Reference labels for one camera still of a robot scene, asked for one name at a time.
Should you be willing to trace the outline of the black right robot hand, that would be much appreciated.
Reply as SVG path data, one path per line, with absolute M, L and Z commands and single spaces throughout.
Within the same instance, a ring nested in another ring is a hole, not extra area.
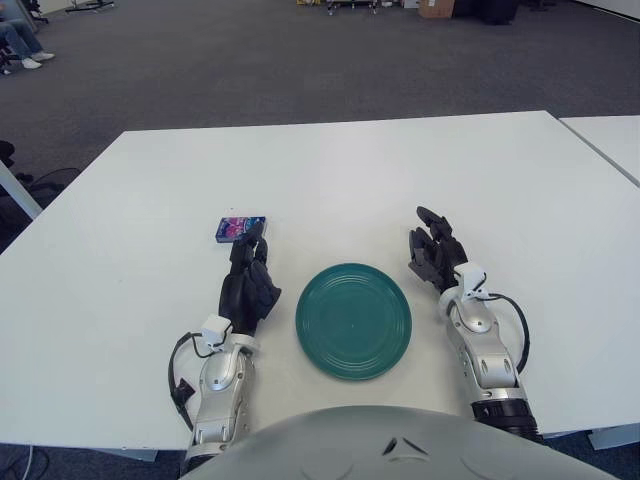
M 443 293 L 458 285 L 454 268 L 466 263 L 468 258 L 444 216 L 422 206 L 417 207 L 416 213 L 427 230 L 417 227 L 409 233 L 409 268 Z

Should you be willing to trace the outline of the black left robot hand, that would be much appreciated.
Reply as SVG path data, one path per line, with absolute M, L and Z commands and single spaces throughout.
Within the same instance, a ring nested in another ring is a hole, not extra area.
M 236 334 L 254 336 L 278 301 L 276 287 L 267 268 L 268 244 L 264 223 L 255 223 L 232 244 L 229 273 L 223 281 L 218 315 L 231 322 Z

